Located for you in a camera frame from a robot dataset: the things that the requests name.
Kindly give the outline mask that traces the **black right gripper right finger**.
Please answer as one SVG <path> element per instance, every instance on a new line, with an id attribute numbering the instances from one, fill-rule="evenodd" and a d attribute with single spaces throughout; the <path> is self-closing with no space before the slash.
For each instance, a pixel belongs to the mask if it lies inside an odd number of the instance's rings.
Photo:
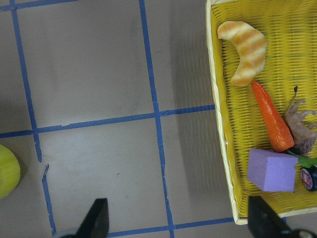
<path id="1" fill-rule="evenodd" d="M 254 238 L 290 238 L 292 233 L 261 196 L 248 198 L 248 228 Z"/>

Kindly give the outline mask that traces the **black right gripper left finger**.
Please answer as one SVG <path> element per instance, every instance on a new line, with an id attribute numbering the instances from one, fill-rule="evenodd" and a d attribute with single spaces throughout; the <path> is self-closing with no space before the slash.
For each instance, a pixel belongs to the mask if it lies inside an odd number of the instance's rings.
<path id="1" fill-rule="evenodd" d="M 106 238 L 109 232 L 108 202 L 106 198 L 94 201 L 82 224 L 77 230 L 76 238 Z"/>

